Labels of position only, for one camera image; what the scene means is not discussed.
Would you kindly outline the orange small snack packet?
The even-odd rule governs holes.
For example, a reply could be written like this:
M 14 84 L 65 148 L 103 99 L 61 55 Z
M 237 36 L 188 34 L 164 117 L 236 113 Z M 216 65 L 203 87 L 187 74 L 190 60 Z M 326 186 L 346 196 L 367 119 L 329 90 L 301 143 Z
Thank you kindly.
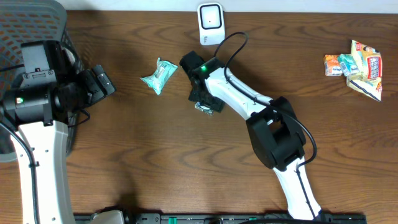
M 339 55 L 325 55 L 323 58 L 325 75 L 329 77 L 341 76 L 343 71 L 338 61 Z

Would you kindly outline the large white snack bag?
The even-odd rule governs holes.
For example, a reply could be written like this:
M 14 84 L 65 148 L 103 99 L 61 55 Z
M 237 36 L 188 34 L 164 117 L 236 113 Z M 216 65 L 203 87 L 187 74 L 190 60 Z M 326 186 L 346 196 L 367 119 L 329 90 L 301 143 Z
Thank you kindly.
M 351 55 L 359 72 L 347 77 L 347 86 L 381 102 L 382 57 L 380 52 L 368 45 L 352 40 Z

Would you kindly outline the small teal tissue pack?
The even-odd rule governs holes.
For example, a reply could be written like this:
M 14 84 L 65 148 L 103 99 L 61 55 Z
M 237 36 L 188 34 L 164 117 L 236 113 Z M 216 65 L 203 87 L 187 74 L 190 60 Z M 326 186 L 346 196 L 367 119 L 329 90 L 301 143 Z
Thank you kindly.
M 344 76 L 348 77 L 359 73 L 359 68 L 351 54 L 340 54 L 338 62 Z

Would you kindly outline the teal snack packet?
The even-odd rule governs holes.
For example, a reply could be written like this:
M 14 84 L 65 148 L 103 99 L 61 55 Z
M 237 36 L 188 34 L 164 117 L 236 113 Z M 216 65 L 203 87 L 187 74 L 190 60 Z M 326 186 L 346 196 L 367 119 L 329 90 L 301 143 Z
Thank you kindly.
M 160 95 L 169 78 L 176 72 L 178 67 L 173 63 L 162 60 L 156 61 L 157 68 L 152 75 L 142 77 L 141 80 L 152 88 L 157 95 Z

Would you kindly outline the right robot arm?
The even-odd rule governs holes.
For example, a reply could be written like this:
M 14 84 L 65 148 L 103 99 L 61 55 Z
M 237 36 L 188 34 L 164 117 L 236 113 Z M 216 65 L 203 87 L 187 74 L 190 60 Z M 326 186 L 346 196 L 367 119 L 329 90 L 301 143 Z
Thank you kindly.
M 284 97 L 274 100 L 237 79 L 220 60 L 204 61 L 196 52 L 184 55 L 180 66 L 191 82 L 188 99 L 212 114 L 231 107 L 246 122 L 257 158 L 273 170 L 294 219 L 316 220 L 322 212 L 313 196 L 305 165 L 306 139 L 311 135 Z

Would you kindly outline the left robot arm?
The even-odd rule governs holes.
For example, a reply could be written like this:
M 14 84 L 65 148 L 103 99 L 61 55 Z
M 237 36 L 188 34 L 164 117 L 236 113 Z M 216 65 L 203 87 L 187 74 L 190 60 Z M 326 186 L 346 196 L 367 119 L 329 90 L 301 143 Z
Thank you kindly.
M 1 127 L 19 165 L 23 223 L 76 223 L 67 176 L 72 114 L 105 99 L 116 87 L 101 65 L 78 71 L 68 45 L 41 40 L 21 45 L 25 72 L 1 100 Z

